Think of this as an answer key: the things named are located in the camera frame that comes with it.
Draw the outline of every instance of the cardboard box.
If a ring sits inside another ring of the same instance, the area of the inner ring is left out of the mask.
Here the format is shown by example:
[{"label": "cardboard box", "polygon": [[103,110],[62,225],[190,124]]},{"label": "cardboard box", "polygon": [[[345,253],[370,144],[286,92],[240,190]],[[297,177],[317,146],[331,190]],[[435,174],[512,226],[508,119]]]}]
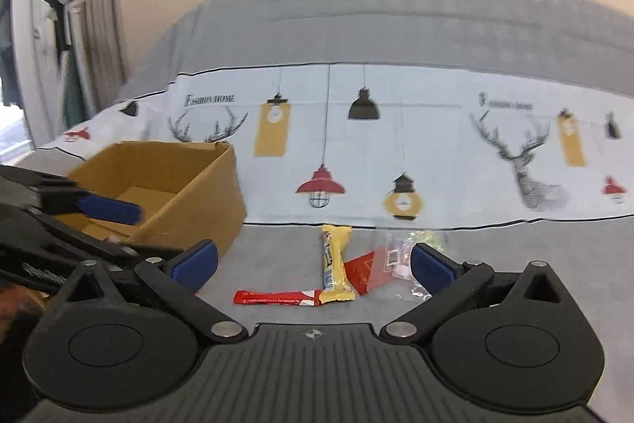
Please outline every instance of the cardboard box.
[{"label": "cardboard box", "polygon": [[187,249],[212,239],[220,257],[246,217],[233,147],[226,142],[120,142],[68,174],[100,196],[143,208],[135,226],[90,219],[82,214],[59,220],[97,239]]}]

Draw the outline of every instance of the yellow lantern print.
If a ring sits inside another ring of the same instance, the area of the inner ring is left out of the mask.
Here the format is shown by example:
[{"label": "yellow lantern print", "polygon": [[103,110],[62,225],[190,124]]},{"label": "yellow lantern print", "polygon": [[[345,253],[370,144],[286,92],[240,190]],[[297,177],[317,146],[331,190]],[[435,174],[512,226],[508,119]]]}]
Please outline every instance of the yellow lantern print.
[{"label": "yellow lantern print", "polygon": [[564,108],[557,117],[557,125],[565,163],[568,167],[585,167],[586,159],[581,148],[579,122],[576,117]]},{"label": "yellow lantern print", "polygon": [[407,174],[401,174],[394,180],[394,190],[388,194],[383,206],[394,218],[414,220],[424,205],[414,190],[414,180]]},{"label": "yellow lantern print", "polygon": [[283,157],[286,154],[289,121],[290,104],[279,93],[262,104],[253,154],[256,157]]}]

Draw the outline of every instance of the white door frame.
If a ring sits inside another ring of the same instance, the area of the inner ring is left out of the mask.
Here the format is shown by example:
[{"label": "white door frame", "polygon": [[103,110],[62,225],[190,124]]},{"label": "white door frame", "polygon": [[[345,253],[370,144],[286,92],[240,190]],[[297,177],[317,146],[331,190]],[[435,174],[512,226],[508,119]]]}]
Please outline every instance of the white door frame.
[{"label": "white door frame", "polygon": [[59,117],[55,26],[42,0],[11,0],[15,67],[34,147],[55,138]]}]

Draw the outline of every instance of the barcode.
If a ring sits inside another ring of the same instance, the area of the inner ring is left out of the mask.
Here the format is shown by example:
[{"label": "barcode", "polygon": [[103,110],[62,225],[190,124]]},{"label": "barcode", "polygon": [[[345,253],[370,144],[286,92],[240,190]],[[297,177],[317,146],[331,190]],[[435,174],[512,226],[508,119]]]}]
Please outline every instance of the barcode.
[{"label": "barcode", "polygon": [[332,270],[325,270],[323,272],[323,288],[331,290],[332,287]]},{"label": "barcode", "polygon": [[400,253],[400,250],[388,251],[388,256],[386,257],[386,268],[392,268],[398,264]]}]

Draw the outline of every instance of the ribbed black surface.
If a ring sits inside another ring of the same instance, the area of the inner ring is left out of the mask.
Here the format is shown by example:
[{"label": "ribbed black surface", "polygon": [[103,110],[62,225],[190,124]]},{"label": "ribbed black surface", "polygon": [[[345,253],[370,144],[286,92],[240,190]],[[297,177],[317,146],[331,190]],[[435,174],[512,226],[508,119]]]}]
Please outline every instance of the ribbed black surface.
[{"label": "ribbed black surface", "polygon": [[446,389],[416,349],[379,341],[368,325],[261,325],[216,346],[175,392],[149,405],[87,414],[42,402],[26,423],[597,423],[582,407],[505,415]]}]

